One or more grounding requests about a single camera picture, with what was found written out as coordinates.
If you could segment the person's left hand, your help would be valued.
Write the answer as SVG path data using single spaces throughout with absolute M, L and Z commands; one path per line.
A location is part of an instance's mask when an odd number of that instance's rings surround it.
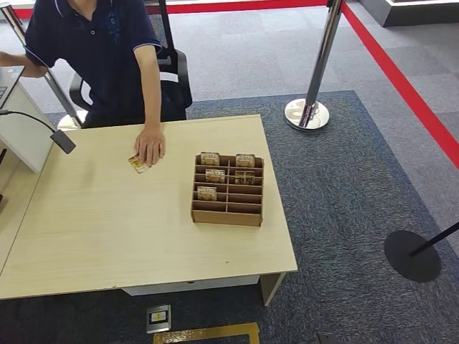
M 160 124 L 146 124 L 135 141 L 137 158 L 152 166 L 165 155 L 165 137 Z

